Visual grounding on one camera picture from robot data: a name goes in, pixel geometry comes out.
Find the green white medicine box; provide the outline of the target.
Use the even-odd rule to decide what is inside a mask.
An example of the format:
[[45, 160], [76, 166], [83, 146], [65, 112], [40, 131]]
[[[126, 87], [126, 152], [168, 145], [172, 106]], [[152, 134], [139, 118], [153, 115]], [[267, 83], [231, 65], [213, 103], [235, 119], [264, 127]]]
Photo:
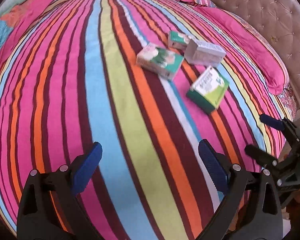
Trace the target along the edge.
[[186, 96], [210, 115], [218, 109], [228, 88], [227, 79], [216, 68], [209, 66], [190, 86]]

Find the white pink text box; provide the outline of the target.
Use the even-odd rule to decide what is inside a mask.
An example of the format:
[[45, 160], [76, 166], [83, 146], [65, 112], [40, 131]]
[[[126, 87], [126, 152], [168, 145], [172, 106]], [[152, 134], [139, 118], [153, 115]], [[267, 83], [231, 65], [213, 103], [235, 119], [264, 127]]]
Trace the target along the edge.
[[198, 39], [191, 39], [184, 57], [189, 64], [217, 67], [226, 56], [220, 45]]

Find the teal picture box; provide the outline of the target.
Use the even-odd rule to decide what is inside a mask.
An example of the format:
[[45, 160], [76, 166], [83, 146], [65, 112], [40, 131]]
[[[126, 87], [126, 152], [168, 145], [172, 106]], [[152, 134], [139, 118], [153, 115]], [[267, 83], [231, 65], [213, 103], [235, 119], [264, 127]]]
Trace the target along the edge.
[[142, 68], [173, 80], [180, 69], [184, 57], [156, 44], [147, 44], [136, 56], [136, 62]]

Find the teal green box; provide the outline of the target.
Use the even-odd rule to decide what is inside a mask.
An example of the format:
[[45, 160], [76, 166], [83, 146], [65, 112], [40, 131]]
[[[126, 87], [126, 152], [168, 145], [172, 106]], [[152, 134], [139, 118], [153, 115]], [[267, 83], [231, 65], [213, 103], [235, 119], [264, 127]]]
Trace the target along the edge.
[[177, 31], [170, 31], [168, 35], [168, 47], [179, 50], [185, 50], [190, 41], [189, 35], [179, 33]]

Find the striped colourful bed sheet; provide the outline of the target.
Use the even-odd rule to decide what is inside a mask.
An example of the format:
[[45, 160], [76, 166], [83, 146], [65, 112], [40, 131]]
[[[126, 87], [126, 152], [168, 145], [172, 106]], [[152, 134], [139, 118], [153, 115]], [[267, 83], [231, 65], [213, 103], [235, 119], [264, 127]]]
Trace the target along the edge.
[[[17, 229], [28, 174], [53, 172], [98, 141], [100, 165], [78, 197], [105, 239], [195, 239], [219, 205], [198, 154], [207, 139], [250, 171], [244, 148], [278, 156], [284, 136], [259, 120], [293, 119], [287, 86], [269, 92], [253, 59], [220, 28], [176, 0], [32, 0], [0, 49], [0, 222]], [[148, 43], [170, 31], [222, 46], [229, 81], [204, 113], [186, 93], [204, 66], [183, 62], [172, 81], [141, 68]]]

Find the tufted beige headboard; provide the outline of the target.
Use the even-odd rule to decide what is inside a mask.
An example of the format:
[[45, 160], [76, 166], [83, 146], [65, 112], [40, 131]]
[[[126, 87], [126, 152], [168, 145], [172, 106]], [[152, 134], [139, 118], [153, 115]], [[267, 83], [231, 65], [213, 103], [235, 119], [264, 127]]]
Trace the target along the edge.
[[211, 0], [253, 26], [285, 63], [300, 108], [300, 4], [297, 0]]

